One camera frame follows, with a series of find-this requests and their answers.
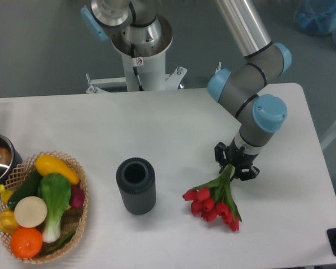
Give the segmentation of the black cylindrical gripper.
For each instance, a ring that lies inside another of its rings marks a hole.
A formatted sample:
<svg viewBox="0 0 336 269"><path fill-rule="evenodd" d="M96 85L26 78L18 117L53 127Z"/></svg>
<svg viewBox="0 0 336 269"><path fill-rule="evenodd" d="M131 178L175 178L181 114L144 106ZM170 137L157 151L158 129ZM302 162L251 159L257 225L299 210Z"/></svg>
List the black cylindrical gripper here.
<svg viewBox="0 0 336 269"><path fill-rule="evenodd" d="M260 170L252 165L258 154L250 155L244 153L244 150L244 146L237 148L235 145L226 146L222 142L219 142L214 147L215 161L220 166L219 173L222 173L229 164L236 168L230 181L234 179L241 181L251 180L260 173Z"/></svg>

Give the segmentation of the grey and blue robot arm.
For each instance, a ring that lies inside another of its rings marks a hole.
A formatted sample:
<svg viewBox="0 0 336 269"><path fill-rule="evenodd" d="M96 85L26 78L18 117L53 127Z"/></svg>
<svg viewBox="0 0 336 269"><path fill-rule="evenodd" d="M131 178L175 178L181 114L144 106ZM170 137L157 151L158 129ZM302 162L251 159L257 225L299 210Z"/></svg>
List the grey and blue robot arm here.
<svg viewBox="0 0 336 269"><path fill-rule="evenodd" d="M255 158L287 116L280 98L259 92L289 68L292 57L283 44L272 42L250 1L216 6L246 64L236 72L216 71L207 85L210 96L241 124L229 145L215 147L215 158L221 168L234 167L233 178L249 180L259 174ZM154 1L89 1L81 16L93 36L110 40L121 54L128 91L176 88L165 68L172 27Z"/></svg>

